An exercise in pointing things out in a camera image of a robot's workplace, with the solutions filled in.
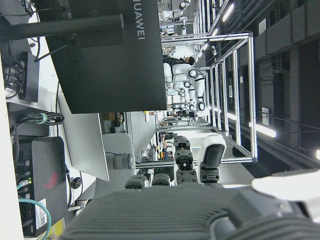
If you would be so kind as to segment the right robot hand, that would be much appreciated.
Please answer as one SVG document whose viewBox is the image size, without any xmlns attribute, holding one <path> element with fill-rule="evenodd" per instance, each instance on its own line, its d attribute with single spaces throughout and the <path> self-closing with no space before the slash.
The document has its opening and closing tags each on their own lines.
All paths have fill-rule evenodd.
<svg viewBox="0 0 320 240">
<path fill-rule="evenodd" d="M 132 176 L 123 190 L 98 197 L 75 217 L 61 235 L 63 240 L 317 240 L 320 237 L 320 194 L 288 197 L 298 180 L 319 172 L 293 171 L 273 175 L 271 189 L 225 188 L 219 166 L 225 139 L 207 136 L 193 167 L 191 143 L 184 136 L 173 142 L 177 163 L 176 186 L 170 177 L 156 174 L 150 187 L 145 178 Z"/>
</svg>

